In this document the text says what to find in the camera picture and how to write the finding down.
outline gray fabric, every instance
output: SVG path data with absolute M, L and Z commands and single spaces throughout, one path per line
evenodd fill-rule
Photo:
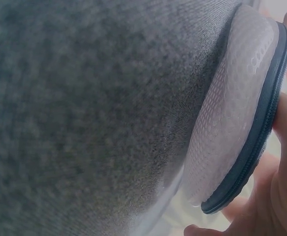
M 0 0 L 0 236 L 127 235 L 183 164 L 239 2 Z

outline blurry background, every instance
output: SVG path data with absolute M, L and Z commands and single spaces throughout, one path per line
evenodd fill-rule
M 287 0 L 255 0 L 253 6 L 261 14 L 271 17 L 278 22 L 283 22 L 287 13 Z M 268 140 L 267 151 L 280 157 L 280 143 L 273 134 Z M 248 197 L 252 186 L 253 180 L 251 178 L 241 195 Z M 179 190 L 149 236 L 182 236 L 184 228 L 190 224 L 221 231 L 229 226 L 229 222 L 221 213 L 205 215 L 199 207 L 192 207 Z

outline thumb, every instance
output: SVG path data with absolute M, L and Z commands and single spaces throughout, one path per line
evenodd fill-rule
M 222 232 L 198 228 L 196 225 L 189 225 L 184 230 L 184 236 L 222 236 Z

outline white mesh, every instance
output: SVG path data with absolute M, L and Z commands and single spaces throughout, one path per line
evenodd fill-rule
M 185 162 L 183 188 L 195 206 L 217 189 L 247 139 L 278 35 L 277 24 L 251 7 L 236 12 Z

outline skin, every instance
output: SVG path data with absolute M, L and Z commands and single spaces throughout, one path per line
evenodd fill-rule
M 184 236 L 287 236 L 287 95 L 284 93 L 280 96 L 273 129 L 281 143 L 281 159 L 269 153 L 261 157 L 249 199 L 237 197 L 222 210 L 231 222 L 229 228 L 219 232 L 190 225 L 185 228 Z

